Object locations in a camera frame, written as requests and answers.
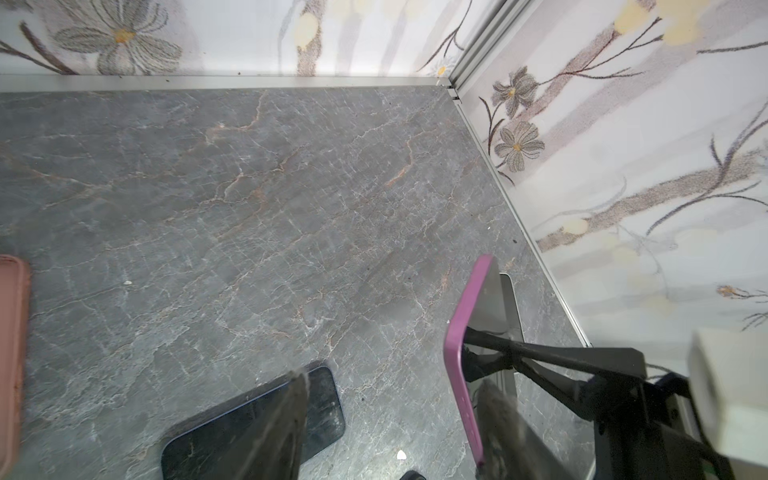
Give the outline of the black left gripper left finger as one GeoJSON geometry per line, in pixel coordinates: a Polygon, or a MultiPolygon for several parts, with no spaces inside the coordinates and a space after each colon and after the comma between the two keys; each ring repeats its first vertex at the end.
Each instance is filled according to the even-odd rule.
{"type": "Polygon", "coordinates": [[[308,373],[291,373],[287,388],[272,413],[249,427],[206,477],[296,479],[301,465],[309,392],[308,373]]]}

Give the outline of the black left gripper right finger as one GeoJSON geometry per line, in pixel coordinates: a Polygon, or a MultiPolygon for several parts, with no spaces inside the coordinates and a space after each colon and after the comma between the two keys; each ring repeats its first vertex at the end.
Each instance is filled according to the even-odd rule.
{"type": "Polygon", "coordinates": [[[573,479],[492,381],[477,390],[475,416],[483,447],[477,479],[573,479]]]}

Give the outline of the black phone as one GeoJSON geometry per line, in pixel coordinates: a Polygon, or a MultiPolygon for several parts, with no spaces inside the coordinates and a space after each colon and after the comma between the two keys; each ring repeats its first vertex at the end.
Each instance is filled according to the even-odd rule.
{"type": "Polygon", "coordinates": [[[162,477],[208,479],[206,474],[228,448],[272,413],[290,374],[296,371],[307,372],[310,382],[301,465],[341,439],[346,422],[332,371],[321,362],[313,362],[175,425],[168,431],[161,452],[162,477]]]}
{"type": "Polygon", "coordinates": [[[483,447],[475,416],[477,390],[484,380],[492,381],[518,410],[515,377],[523,374],[514,370],[501,370],[470,381],[465,373],[469,367],[462,363],[469,362],[474,354],[489,354],[491,351],[463,345],[464,334],[469,328],[513,341],[526,342],[522,336],[511,278],[499,271],[497,261],[492,255],[482,255],[475,262],[455,313],[448,322],[443,345],[445,369],[475,464],[476,475],[476,467],[483,460],[483,447]]]}

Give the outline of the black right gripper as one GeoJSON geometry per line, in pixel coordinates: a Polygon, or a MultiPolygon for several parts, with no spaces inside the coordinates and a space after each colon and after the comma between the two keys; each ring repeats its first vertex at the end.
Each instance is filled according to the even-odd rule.
{"type": "Polygon", "coordinates": [[[647,380],[633,348],[567,348],[513,341],[469,328],[470,381],[521,373],[584,420],[595,420],[596,479],[718,479],[720,455],[704,439],[688,379],[647,380]]]}

